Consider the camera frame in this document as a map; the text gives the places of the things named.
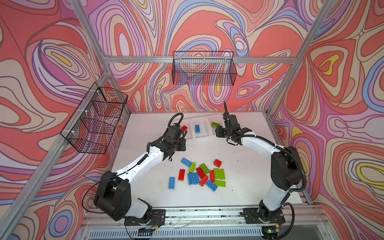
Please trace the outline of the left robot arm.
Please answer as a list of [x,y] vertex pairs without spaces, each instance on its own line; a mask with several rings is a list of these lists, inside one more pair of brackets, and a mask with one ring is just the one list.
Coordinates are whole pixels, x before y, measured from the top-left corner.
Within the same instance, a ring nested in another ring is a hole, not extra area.
[[173,115],[162,136],[147,143],[141,156],[116,172],[107,171],[102,175],[94,197],[98,209],[115,221],[135,218],[145,224],[151,220],[152,206],[142,199],[133,200],[131,185],[165,159],[171,161],[175,152],[186,151],[188,131],[181,126],[183,118],[183,113]]

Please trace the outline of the blue lego brick top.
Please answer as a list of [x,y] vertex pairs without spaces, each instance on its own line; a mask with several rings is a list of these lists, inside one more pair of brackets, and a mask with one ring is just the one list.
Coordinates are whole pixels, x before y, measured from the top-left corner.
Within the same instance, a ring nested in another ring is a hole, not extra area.
[[201,132],[199,125],[195,125],[195,132],[196,134],[199,134]]

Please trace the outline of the green lego brick narrow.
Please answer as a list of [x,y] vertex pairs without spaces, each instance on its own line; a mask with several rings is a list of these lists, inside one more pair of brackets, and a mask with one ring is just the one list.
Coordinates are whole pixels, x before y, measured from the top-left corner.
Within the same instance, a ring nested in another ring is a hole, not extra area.
[[196,163],[191,163],[189,173],[194,173],[195,169],[196,169]]

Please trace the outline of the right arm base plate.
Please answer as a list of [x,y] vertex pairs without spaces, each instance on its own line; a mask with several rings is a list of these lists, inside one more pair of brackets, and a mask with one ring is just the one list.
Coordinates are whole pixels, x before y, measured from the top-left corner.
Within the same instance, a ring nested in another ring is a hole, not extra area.
[[240,215],[245,218],[247,224],[278,224],[286,222],[282,209],[269,211],[267,208],[244,208]]

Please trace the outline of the small red lego brick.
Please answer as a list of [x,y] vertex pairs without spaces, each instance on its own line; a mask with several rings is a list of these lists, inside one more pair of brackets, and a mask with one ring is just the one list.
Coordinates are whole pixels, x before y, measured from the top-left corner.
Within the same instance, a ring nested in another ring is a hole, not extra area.
[[221,165],[222,165],[222,162],[221,162],[220,160],[216,159],[216,160],[214,161],[214,166],[215,166],[215,167],[220,168]]

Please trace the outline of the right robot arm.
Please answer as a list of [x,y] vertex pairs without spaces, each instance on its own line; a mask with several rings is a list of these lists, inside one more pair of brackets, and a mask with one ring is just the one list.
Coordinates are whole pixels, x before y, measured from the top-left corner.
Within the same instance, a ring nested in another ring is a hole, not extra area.
[[245,146],[263,155],[271,163],[271,185],[267,196],[259,203],[254,217],[269,223],[280,214],[287,199],[293,192],[303,192],[307,187],[307,177],[296,148],[283,147],[257,135],[249,128],[241,128],[237,117],[229,113],[224,103],[224,126],[216,128],[218,138],[225,138],[233,146]]

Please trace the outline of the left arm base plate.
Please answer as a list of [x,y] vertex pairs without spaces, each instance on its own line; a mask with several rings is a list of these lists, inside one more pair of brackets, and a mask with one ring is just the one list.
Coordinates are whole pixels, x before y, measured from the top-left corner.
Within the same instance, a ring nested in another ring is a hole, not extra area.
[[165,209],[150,209],[142,218],[125,217],[125,226],[151,226],[160,227],[165,223]]

